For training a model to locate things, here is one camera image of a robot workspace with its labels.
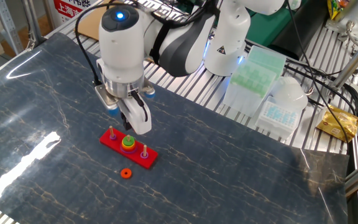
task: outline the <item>blue led light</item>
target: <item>blue led light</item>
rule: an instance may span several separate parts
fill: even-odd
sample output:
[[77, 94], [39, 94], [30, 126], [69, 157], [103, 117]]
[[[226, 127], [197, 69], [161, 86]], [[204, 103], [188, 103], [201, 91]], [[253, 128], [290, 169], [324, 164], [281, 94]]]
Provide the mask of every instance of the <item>blue led light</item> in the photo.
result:
[[117, 12], [116, 16], [117, 16], [117, 19], [123, 19], [124, 18], [124, 14], [122, 12]]

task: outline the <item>wooden peg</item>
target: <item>wooden peg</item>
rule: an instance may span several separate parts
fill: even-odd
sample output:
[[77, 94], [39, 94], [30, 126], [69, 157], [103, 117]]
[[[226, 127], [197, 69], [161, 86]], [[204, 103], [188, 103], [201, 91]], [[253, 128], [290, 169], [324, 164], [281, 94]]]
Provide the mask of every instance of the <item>wooden peg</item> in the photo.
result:
[[114, 138], [114, 131], [112, 130], [112, 126], [110, 126], [109, 129], [110, 129], [110, 136]]
[[144, 145], [143, 146], [143, 157], [146, 157], [146, 154], [147, 153], [147, 146], [146, 145]]

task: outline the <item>table surface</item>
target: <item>table surface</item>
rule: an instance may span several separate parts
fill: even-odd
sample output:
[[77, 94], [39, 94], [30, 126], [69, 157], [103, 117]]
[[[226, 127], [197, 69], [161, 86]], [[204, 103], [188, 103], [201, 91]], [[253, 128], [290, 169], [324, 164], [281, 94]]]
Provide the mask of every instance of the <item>table surface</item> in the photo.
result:
[[[159, 0], [139, 0], [139, 3], [146, 7], [161, 11], [163, 14], [169, 14], [171, 8], [162, 4]], [[176, 10], [173, 11], [169, 17], [174, 18], [182, 12]], [[53, 33], [61, 32], [67, 35], [72, 40], [75, 40], [74, 26], [76, 17], [68, 21], [64, 26], [59, 27]], [[313, 36], [306, 54], [315, 68], [322, 69], [327, 73], [333, 73], [342, 70], [346, 64], [350, 61], [351, 55], [358, 50], [351, 41], [345, 40], [344, 42], [338, 39], [339, 34], [333, 32], [322, 24], [320, 29]], [[80, 36], [80, 41], [83, 43], [84, 48], [100, 57], [99, 42], [83, 35]], [[204, 106], [210, 110], [213, 110], [227, 118], [230, 118], [238, 123], [241, 123], [248, 128], [254, 129], [274, 140], [280, 141], [286, 145], [298, 147], [300, 149], [309, 149], [314, 151], [322, 152], [333, 152], [339, 154], [347, 154], [347, 145], [341, 140], [338, 140], [318, 129], [315, 128], [317, 125], [317, 115], [321, 111], [321, 108], [308, 105], [303, 111], [299, 127], [288, 139], [280, 139], [278, 136], [258, 128], [255, 125], [255, 119], [252, 119], [238, 111], [223, 104], [224, 94], [226, 92], [227, 85], [229, 83], [229, 77], [219, 77], [205, 70], [204, 66], [201, 65], [197, 72], [182, 78], [173, 78], [169, 74], [166, 74], [165, 70], [152, 64], [145, 62], [145, 75], [154, 84], [166, 88], [186, 99], [194, 101], [195, 103]], [[306, 72], [303, 68], [297, 67], [296, 65], [288, 64], [289, 66]], [[304, 78], [292, 71], [284, 69], [283, 76], [292, 76], [296, 78], [303, 89], [308, 91], [312, 85], [311, 80]], [[344, 89], [339, 91], [342, 93], [351, 103], [350, 94]], [[311, 95], [311, 97], [323, 103], [317, 92]], [[339, 97], [335, 97], [332, 105], [338, 108], [351, 111], [346, 103]], [[358, 168], [358, 142], [353, 141], [353, 155], [354, 160], [351, 161]]]
[[[78, 46], [56, 34], [0, 70], [0, 210], [24, 223], [346, 223], [347, 156], [295, 149], [156, 87], [145, 170], [98, 138]], [[132, 169], [129, 180], [122, 168]]]

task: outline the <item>plastic box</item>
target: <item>plastic box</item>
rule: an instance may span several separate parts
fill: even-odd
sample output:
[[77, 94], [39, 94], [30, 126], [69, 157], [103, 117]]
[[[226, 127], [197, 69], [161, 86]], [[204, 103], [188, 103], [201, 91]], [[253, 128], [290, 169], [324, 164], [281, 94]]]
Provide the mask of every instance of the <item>plastic box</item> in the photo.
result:
[[223, 103], [252, 117], [283, 72], [286, 56], [253, 46], [233, 73]]
[[269, 96], [260, 110], [256, 126], [287, 139], [299, 125], [301, 111], [281, 106]]

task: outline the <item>green panel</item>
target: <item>green panel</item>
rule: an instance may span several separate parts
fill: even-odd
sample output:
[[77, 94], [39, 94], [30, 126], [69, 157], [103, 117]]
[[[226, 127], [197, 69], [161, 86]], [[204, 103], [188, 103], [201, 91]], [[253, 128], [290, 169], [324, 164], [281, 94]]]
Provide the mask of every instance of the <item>green panel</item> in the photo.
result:
[[270, 16], [256, 14], [251, 19], [247, 39], [267, 47], [290, 20], [290, 12], [285, 8]]

